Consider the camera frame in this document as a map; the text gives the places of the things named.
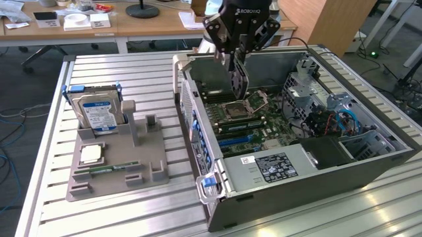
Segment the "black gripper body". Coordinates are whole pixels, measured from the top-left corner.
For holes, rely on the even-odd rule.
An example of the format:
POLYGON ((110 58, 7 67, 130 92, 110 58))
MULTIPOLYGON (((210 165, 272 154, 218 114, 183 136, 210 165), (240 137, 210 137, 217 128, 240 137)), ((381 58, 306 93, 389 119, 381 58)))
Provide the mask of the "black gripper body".
POLYGON ((270 0, 223 0, 219 7, 221 30, 219 37, 230 37, 240 26, 242 34, 260 32, 261 35, 274 36, 274 19, 270 17, 270 0))

